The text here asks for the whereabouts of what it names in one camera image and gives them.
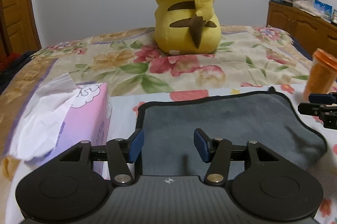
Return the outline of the purple and grey towel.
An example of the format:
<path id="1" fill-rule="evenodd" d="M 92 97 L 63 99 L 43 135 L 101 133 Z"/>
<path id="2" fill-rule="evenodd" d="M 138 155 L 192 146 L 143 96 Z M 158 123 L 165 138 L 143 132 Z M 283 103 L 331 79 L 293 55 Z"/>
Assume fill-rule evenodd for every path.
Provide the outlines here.
<path id="1" fill-rule="evenodd" d="M 258 141 L 305 170 L 327 152 L 323 135 L 305 125 L 290 99 L 273 88 L 193 101 L 148 102 L 138 110 L 136 127 L 144 132 L 138 158 L 144 175 L 203 177 L 208 166 L 194 146 L 197 128 L 235 145 Z"/>

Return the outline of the orange lidded plastic cup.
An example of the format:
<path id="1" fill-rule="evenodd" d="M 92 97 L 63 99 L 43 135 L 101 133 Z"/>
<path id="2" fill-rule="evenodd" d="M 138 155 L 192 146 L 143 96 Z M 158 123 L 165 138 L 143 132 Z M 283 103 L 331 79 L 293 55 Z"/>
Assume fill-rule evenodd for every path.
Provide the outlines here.
<path id="1" fill-rule="evenodd" d="M 310 74 L 304 88 L 303 96 L 306 100 L 310 94 L 327 94 L 336 81 L 336 58 L 317 48 L 313 53 Z"/>

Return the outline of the brown wooden cabinet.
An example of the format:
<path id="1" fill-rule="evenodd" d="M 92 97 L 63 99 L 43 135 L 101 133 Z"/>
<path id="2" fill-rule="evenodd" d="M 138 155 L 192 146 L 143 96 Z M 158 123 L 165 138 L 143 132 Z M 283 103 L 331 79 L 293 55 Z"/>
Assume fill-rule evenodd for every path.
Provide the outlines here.
<path id="1" fill-rule="evenodd" d="M 270 1 L 266 25 L 285 30 L 309 55 L 320 48 L 336 56 L 336 26 L 321 18 Z"/>

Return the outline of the pink tissue box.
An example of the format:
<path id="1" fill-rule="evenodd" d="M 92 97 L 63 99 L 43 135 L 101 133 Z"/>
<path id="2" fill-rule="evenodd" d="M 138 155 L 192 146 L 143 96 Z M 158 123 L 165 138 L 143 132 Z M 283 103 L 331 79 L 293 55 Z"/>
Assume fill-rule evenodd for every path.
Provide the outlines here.
<path id="1" fill-rule="evenodd" d="M 12 125 L 1 172 L 13 179 L 20 161 L 39 167 L 80 141 L 103 145 L 111 111 L 106 83 L 76 85 L 66 73 L 40 84 Z"/>

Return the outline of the blue picture card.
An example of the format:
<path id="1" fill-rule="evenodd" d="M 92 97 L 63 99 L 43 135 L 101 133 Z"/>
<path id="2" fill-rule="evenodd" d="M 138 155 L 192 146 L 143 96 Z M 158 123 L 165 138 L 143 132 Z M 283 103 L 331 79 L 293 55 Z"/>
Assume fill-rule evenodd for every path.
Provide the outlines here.
<path id="1" fill-rule="evenodd" d="M 332 16 L 332 6 L 325 4 L 319 0 L 314 1 L 314 8 L 319 12 L 319 16 L 326 20 L 330 21 Z"/>

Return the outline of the floral beige bed blanket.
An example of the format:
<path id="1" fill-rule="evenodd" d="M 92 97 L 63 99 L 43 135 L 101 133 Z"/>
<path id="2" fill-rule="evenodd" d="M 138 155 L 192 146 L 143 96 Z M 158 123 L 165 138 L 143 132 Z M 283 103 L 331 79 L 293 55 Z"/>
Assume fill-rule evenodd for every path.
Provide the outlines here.
<path id="1" fill-rule="evenodd" d="M 41 49 L 15 74 L 1 94 L 1 161 L 12 125 L 40 84 L 69 74 L 76 85 L 106 83 L 108 94 L 169 93 L 176 101 L 206 97 L 211 89 L 279 85 L 291 92 L 305 84 L 311 62 L 284 30 L 224 26 L 210 54 L 168 55 L 154 41 L 153 28 L 63 42 Z"/>

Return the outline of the yellow Pikachu plush toy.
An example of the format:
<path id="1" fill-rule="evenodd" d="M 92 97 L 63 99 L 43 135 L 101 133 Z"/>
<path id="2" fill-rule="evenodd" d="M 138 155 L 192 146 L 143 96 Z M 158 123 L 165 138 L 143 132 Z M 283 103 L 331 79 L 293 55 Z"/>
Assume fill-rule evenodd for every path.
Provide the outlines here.
<path id="1" fill-rule="evenodd" d="M 221 40 L 215 0 L 155 0 L 154 40 L 171 55 L 209 54 Z"/>

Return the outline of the wooden door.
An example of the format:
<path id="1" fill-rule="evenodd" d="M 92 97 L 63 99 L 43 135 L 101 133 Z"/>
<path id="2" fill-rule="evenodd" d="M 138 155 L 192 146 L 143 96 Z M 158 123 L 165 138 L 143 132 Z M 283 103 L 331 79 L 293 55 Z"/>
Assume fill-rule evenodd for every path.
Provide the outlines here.
<path id="1" fill-rule="evenodd" d="M 1 41 L 7 54 L 41 49 L 32 0 L 1 0 Z"/>

